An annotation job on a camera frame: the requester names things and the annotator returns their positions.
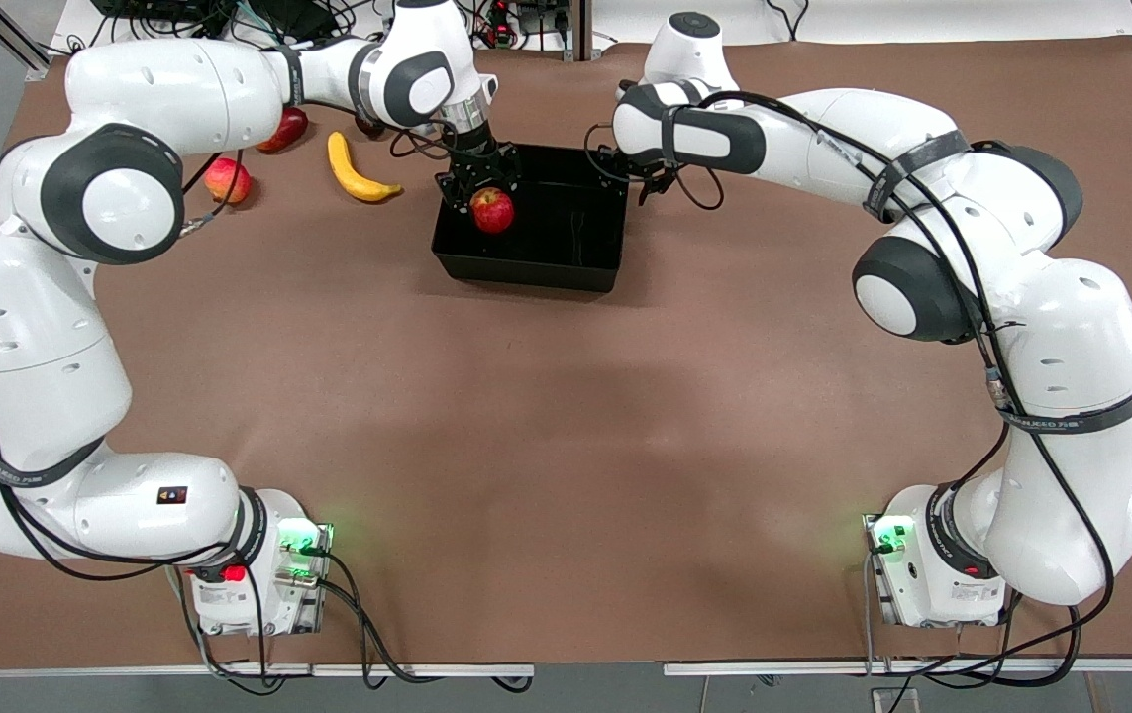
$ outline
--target red apple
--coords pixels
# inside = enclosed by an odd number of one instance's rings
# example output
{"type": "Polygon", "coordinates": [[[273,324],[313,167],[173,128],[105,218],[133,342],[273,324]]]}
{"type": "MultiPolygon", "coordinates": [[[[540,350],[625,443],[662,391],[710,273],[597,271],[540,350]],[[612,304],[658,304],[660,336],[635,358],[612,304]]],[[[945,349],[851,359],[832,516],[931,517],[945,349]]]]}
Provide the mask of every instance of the red apple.
{"type": "Polygon", "coordinates": [[[473,223],[484,234],[500,234],[512,225],[512,198],[498,188],[483,188],[470,199],[473,223]]]}
{"type": "Polygon", "coordinates": [[[264,151],[267,154],[281,151],[302,136],[309,124],[311,124],[311,119],[307,118],[303,110],[297,106],[286,106],[283,115],[280,117],[280,126],[275,127],[275,134],[258,144],[257,151],[264,151]]]}
{"type": "Polygon", "coordinates": [[[226,203],[240,203],[248,197],[251,187],[252,177],[249,175],[249,169],[243,167],[243,163],[235,163],[234,158],[217,158],[204,172],[204,188],[209,189],[209,195],[213,195],[213,199],[217,203],[222,203],[229,190],[231,197],[226,198],[226,203]],[[239,174],[235,174],[235,166],[240,167],[239,174]],[[232,177],[235,186],[231,186],[232,177]]]}

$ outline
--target banana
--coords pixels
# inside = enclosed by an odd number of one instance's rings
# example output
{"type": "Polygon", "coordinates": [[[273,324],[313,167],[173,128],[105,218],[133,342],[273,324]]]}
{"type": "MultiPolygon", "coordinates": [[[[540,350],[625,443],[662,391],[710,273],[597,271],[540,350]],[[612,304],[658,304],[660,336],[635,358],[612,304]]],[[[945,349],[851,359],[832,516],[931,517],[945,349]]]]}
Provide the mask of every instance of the banana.
{"type": "Polygon", "coordinates": [[[350,146],[338,130],[328,135],[328,165],[332,166],[332,175],[336,177],[341,188],[359,200],[378,203],[389,198],[391,195],[402,194],[403,186],[376,182],[353,170],[350,163],[350,146]]]}

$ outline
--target black bin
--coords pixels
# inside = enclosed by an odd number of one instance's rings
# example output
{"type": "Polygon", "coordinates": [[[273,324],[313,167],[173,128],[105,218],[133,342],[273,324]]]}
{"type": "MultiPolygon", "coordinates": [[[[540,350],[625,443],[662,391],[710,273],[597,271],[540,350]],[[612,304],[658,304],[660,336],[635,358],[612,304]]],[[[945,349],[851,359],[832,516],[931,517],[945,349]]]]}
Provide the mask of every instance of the black bin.
{"type": "MultiPolygon", "coordinates": [[[[487,234],[443,203],[434,256],[453,278],[610,292],[623,258],[628,184],[606,179],[582,148],[518,145],[508,230],[487,234]]],[[[598,165],[623,175],[612,156],[598,165]]]]}

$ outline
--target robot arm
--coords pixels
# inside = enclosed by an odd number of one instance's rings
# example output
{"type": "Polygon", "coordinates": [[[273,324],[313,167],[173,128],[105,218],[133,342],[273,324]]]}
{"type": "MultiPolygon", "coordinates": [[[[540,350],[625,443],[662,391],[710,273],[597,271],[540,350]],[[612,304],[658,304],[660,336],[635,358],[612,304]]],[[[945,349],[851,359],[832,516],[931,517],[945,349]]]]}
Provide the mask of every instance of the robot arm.
{"type": "Polygon", "coordinates": [[[170,249],[185,225],[180,156],[267,139],[286,104],[404,128],[440,112],[480,144],[495,78],[477,74],[451,0],[400,0],[381,44],[113,44],[77,53],[65,85],[67,130],[0,160],[0,551],[181,562],[200,577],[205,629],[257,632],[260,599],[267,633],[299,630],[302,591],[276,585],[298,562],[281,546],[317,546],[320,530],[292,497],[240,488],[214,457],[119,455],[104,443],[131,393],[94,301],[95,267],[170,249]]]}
{"type": "Polygon", "coordinates": [[[1072,172],[1031,148],[971,147],[945,113],[878,91],[753,103],[734,93],[701,106],[732,78],[719,27],[692,12],[661,28],[644,76],[614,113],[617,145],[644,174],[679,165],[736,172],[892,223],[851,272],[857,301],[883,329],[959,343],[986,328],[962,306],[980,290],[940,207],[978,268],[1019,401],[1001,394],[995,403],[1010,424],[1005,465],[955,498],[945,483],[892,500],[874,527],[875,542],[886,534],[895,547],[883,557],[884,583],[894,583],[889,618],[995,622],[1003,579],[1050,604],[1099,591],[1095,542],[1034,440],[1044,439],[1118,572],[1132,556],[1132,302],[1107,267],[1046,256],[1081,214],[1072,172]]]}

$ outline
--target brown table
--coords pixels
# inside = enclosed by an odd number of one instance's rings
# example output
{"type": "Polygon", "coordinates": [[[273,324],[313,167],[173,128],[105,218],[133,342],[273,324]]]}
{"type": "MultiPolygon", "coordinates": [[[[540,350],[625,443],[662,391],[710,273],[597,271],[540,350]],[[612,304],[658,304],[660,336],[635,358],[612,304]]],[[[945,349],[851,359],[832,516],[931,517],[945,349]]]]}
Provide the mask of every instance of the brown table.
{"type": "MultiPolygon", "coordinates": [[[[501,78],[494,127],[578,146],[644,51],[480,53],[501,78]]],[[[972,139],[1044,147],[1086,188],[1056,252],[1132,290],[1131,40],[728,58],[751,91],[876,87],[946,110],[972,139]]],[[[429,251],[439,165],[309,113],[305,144],[246,153],[260,187],[248,206],[158,260],[100,272],[135,387],[115,449],[220,456],[334,522],[403,661],[863,658],[860,514],[955,478],[997,428],[971,346],[891,337],[856,307],[848,275],[882,226],[723,177],[715,213],[676,191],[633,200],[607,297],[462,284],[429,251]],[[341,194],[332,130],[406,192],[384,206],[341,194]]],[[[66,122],[58,70],[27,87],[10,140],[66,122]]],[[[189,206],[211,200],[197,190],[189,206]]],[[[1060,618],[1026,609],[1015,641],[1060,618]]],[[[273,660],[352,662],[349,622],[331,608],[321,635],[274,642],[273,660]]],[[[995,646],[975,635],[963,651],[995,646]]],[[[895,628],[880,645],[958,646],[895,628]]],[[[1132,562],[1082,652],[1132,655],[1132,562]]],[[[72,582],[0,555],[0,669],[195,661],[162,577],[72,582]]]]}

